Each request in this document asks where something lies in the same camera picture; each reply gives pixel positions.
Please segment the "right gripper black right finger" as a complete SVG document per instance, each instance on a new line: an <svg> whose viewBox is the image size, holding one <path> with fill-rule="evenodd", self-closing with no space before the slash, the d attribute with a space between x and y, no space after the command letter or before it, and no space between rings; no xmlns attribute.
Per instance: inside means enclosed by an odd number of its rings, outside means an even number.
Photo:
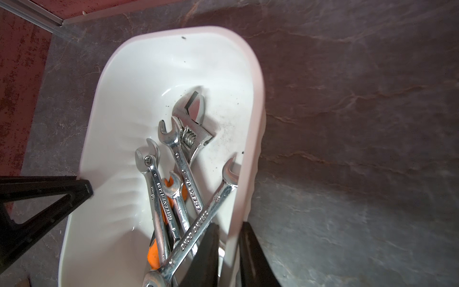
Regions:
<svg viewBox="0 0 459 287"><path fill-rule="evenodd" d="M181 287L216 287L218 285L219 226L211 223L190 268L179 284ZM261 245L248 222L239 235L240 274L243 287L279 287Z"/></svg>

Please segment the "long silver combination wrench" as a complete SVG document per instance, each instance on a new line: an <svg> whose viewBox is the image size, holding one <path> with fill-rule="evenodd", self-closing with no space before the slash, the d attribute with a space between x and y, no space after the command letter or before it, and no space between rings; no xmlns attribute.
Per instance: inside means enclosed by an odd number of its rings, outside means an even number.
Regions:
<svg viewBox="0 0 459 287"><path fill-rule="evenodd" d="M205 208L198 214L191 227L185 232L178 247L176 247L168 257L165 264L159 269L149 271L143 280L145 287L168 287L172 282L173 275L179 269L187 255L191 252L192 247L198 239L204 234L206 229L211 225L219 208L224 204L226 198L238 188L238 174L234 173L231 168L234 166L236 155L228 159L222 168L222 182L215 191L212 199L209 200Z"/></svg>

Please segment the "small silver wrench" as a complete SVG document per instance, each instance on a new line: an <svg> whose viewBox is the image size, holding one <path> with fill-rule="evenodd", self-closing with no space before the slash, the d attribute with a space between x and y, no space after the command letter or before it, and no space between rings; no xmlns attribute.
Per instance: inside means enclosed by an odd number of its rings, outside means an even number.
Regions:
<svg viewBox="0 0 459 287"><path fill-rule="evenodd" d="M170 247L169 243L167 244L167 257L179 245L178 242L182 239L179 233L178 223L180 223L183 235L185 235L190 228L190 220L182 196L183 180L174 171L170 171L170 179L172 183L169 183L169 186L163 184L160 190L160 194L163 196L163 209L166 215L166 221L172 232L173 246Z"/></svg>

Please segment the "silver end wrench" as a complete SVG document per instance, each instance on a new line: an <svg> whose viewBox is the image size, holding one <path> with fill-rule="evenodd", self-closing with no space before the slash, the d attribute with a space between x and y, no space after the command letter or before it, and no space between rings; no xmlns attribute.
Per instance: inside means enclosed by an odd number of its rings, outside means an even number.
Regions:
<svg viewBox="0 0 459 287"><path fill-rule="evenodd" d="M166 123L164 120L160 120L158 124L158 139L161 143L166 145L174 157L175 163L184 179L184 185L188 190L188 194L191 198L193 208L196 214L199 214L203 208L204 203L200 194L196 180L192 174L190 164L186 159L185 153L182 149L180 142L181 129L178 120L175 117L171 117L172 130L166 130Z"/></svg>

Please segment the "silver wrench in box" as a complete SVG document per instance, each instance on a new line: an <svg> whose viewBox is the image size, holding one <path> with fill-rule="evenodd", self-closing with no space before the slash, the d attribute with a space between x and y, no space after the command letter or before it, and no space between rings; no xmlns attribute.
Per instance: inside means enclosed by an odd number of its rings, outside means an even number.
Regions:
<svg viewBox="0 0 459 287"><path fill-rule="evenodd" d="M148 153L144 155L138 148L135 151L135 162L138 171L143 174L147 182L158 260L162 265L180 240L180 234L178 223L165 193L166 186L158 169L160 149L153 139L147 138L146 142Z"/></svg>

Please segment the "left aluminium corner post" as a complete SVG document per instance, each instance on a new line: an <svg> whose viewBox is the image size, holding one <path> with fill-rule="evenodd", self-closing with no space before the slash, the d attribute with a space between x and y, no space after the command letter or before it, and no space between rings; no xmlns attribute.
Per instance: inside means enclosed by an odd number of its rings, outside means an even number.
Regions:
<svg viewBox="0 0 459 287"><path fill-rule="evenodd" d="M62 26L63 20L29 0L1 0L1 8L51 33Z"/></svg>

